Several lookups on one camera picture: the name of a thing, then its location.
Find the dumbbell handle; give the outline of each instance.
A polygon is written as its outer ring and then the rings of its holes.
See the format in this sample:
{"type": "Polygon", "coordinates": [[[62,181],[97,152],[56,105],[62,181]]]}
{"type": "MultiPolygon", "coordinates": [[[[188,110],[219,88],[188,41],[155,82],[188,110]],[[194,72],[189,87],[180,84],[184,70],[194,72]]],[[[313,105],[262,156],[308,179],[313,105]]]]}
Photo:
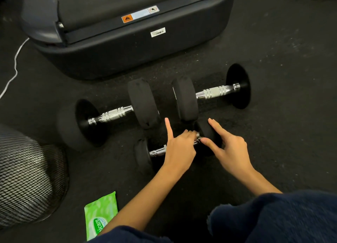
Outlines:
{"type": "MultiPolygon", "coordinates": [[[[198,143],[200,143],[200,139],[201,137],[198,136],[198,138],[196,139],[196,141],[194,141],[193,145],[196,145],[198,143]]],[[[150,157],[157,157],[157,156],[163,156],[166,153],[166,145],[164,145],[164,147],[159,148],[157,150],[153,150],[150,152],[150,157]]]]}
{"type": "Polygon", "coordinates": [[[124,117],[126,114],[130,112],[133,112],[132,106],[119,107],[117,109],[113,109],[111,111],[105,112],[98,117],[89,118],[88,122],[90,125],[96,125],[97,122],[102,122],[102,123],[110,122],[118,118],[124,117]]]}
{"type": "Polygon", "coordinates": [[[235,83],[233,85],[222,85],[210,89],[203,90],[202,92],[196,93],[197,99],[212,99],[214,97],[220,97],[228,95],[233,92],[238,92],[240,90],[240,84],[235,83]]]}

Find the power cord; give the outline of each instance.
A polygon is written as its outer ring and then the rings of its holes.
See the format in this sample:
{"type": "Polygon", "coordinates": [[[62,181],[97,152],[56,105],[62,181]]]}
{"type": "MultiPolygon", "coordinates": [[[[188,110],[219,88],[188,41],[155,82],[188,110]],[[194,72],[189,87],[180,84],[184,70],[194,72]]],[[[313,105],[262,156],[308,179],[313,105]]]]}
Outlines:
{"type": "Polygon", "coordinates": [[[17,51],[16,54],[15,54],[15,57],[14,57],[14,69],[15,69],[15,75],[14,75],[14,76],[12,77],[12,79],[10,79],[10,80],[8,81],[8,83],[6,84],[6,87],[4,88],[4,90],[2,91],[2,93],[0,94],[0,99],[2,98],[2,96],[3,96],[3,95],[5,94],[5,92],[7,91],[8,86],[9,86],[9,84],[11,83],[11,81],[13,81],[13,80],[18,76],[18,70],[16,69],[16,65],[17,65],[16,59],[17,59],[17,57],[18,57],[18,55],[19,55],[19,53],[20,53],[20,51],[21,51],[23,45],[25,45],[25,43],[26,43],[28,40],[29,40],[29,38],[27,38],[27,39],[22,43],[22,45],[20,45],[18,51],[17,51]]]}

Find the green packet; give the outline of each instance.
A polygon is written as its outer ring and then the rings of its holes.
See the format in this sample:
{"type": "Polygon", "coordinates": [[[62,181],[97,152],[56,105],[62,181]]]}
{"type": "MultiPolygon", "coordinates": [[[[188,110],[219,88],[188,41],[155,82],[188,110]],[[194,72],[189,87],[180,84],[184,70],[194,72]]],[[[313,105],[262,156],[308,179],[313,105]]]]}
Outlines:
{"type": "Polygon", "coordinates": [[[103,196],[84,207],[87,241],[95,238],[110,220],[117,215],[116,192],[103,196]]]}

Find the person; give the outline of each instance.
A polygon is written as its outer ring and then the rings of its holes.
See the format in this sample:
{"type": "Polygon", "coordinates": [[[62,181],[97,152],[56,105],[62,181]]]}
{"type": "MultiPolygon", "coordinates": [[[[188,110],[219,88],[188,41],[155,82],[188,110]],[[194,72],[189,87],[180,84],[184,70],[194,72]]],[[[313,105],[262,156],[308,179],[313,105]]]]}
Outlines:
{"type": "MultiPolygon", "coordinates": [[[[215,241],[336,242],[336,195],[317,191],[282,194],[253,168],[242,137],[230,134],[213,119],[208,122],[220,134],[225,148],[217,147],[207,138],[200,141],[214,152],[226,171],[257,196],[248,203],[220,205],[211,212],[207,224],[215,241]]],[[[171,242],[167,237],[155,237],[143,230],[191,166],[197,133],[185,130],[174,138],[167,118],[165,124],[167,149],[163,166],[90,243],[171,242]]]]}

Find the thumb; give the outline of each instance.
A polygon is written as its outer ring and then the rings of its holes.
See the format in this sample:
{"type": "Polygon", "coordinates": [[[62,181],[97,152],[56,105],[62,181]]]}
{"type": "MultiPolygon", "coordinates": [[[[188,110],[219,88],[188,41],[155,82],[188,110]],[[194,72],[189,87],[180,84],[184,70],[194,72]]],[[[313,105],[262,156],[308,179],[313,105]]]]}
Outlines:
{"type": "Polygon", "coordinates": [[[220,156],[221,148],[219,148],[212,140],[209,138],[202,138],[200,139],[200,142],[203,143],[205,146],[209,147],[215,156],[220,156]]]}

